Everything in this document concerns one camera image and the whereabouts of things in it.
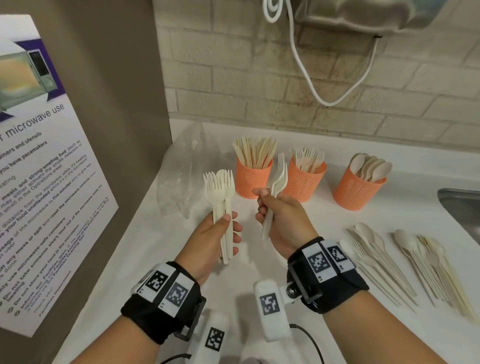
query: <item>microwave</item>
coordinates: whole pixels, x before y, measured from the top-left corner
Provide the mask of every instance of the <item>microwave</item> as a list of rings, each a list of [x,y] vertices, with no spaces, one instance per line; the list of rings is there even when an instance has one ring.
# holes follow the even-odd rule
[[[0,56],[0,111],[56,89],[39,49]]]

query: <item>paper sign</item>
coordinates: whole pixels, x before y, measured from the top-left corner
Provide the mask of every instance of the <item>paper sign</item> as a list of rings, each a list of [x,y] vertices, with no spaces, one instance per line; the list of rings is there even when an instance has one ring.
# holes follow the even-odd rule
[[[31,17],[0,15],[0,327],[34,334],[117,208]]]

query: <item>white power cord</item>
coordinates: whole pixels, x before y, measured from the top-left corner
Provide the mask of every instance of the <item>white power cord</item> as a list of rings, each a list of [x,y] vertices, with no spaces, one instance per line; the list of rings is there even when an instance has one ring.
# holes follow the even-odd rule
[[[273,0],[263,0],[263,10],[264,10],[264,15],[265,19],[269,23],[275,23],[279,18],[283,10],[283,1],[284,0],[278,0],[277,4],[272,3]],[[337,101],[334,102],[326,102],[324,101],[320,96],[318,96],[317,91],[315,90],[315,87],[313,87],[312,80],[310,79],[310,76],[308,76],[307,70],[303,66],[303,63],[299,57],[299,54],[297,52],[297,48],[295,47],[295,35],[294,35],[294,22],[293,22],[293,10],[292,10],[292,4],[290,0],[285,0],[285,3],[287,5],[287,13],[288,13],[288,20],[290,23],[290,46],[292,48],[293,52],[293,57],[295,58],[295,61],[297,62],[298,66],[300,67],[301,72],[303,73],[303,76],[307,80],[308,86],[310,88],[310,91],[312,92],[313,96],[317,99],[318,102],[320,102],[324,106],[335,106],[338,103],[342,102],[344,98],[346,98],[355,88],[357,88],[358,85],[360,85],[363,80],[367,77],[368,73],[370,72],[370,69],[372,68],[373,64],[373,58],[375,57],[375,53],[377,52],[377,45],[378,45],[378,38],[375,38],[374,43],[373,43],[373,49],[372,53],[370,54],[370,60],[368,62],[367,69],[365,70],[365,73],[363,74],[362,77],[351,87],[349,88],[346,93],[343,94],[342,97],[340,97]],[[270,12],[275,13],[275,15],[272,17],[270,16]]]

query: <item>countertop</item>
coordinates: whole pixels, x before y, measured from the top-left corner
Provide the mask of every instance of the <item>countertop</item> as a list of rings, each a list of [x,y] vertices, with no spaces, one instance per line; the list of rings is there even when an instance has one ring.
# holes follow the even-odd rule
[[[190,122],[171,121],[175,139]],[[480,155],[398,146],[364,140],[348,140],[320,135],[243,128],[205,123],[205,132],[215,137],[222,151],[237,136],[272,135],[279,150],[290,146],[316,145],[327,153],[327,173],[310,201],[303,204],[317,231],[325,238],[351,239],[345,228],[364,222],[385,240],[386,248],[418,293],[417,314],[406,306],[394,306],[370,284],[372,294],[409,329],[449,363],[478,363],[480,326],[462,318],[445,304],[433,307],[406,258],[389,236],[395,229],[437,238],[460,276],[473,307],[480,314],[480,246],[448,214],[437,199],[441,188],[480,190]],[[347,211],[336,204],[332,190],[338,184],[350,157],[355,152],[378,155],[394,163],[388,182],[359,212]],[[230,155],[235,169],[235,158]],[[285,283],[286,262],[260,239],[261,226],[254,219],[257,204],[236,195],[232,201],[243,224],[240,253],[228,266],[218,265],[202,287],[206,308],[227,314],[231,320],[221,363],[238,363],[249,357],[269,363],[317,363],[316,351],[301,332],[292,340],[266,343],[258,320],[252,292],[257,280],[273,278]],[[67,364],[100,335],[118,316],[129,297],[130,288],[153,265],[173,259],[198,222],[209,211],[200,202],[185,220],[180,214],[160,217],[156,203],[156,180],[126,230],[117,249],[98,280],[84,309],[59,351],[54,364]],[[287,307],[291,323],[305,327],[316,339],[326,363],[345,363],[323,318],[301,303]],[[188,343],[169,338],[159,358],[185,352]]]

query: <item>person's right hand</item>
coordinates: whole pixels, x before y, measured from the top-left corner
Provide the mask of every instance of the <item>person's right hand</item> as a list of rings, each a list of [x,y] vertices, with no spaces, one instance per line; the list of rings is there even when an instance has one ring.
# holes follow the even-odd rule
[[[266,188],[254,188],[258,196],[258,213],[255,218],[261,224],[268,209],[272,209],[274,219],[270,239],[275,249],[285,259],[310,240],[318,237],[303,206],[295,198],[279,193],[277,198]]]

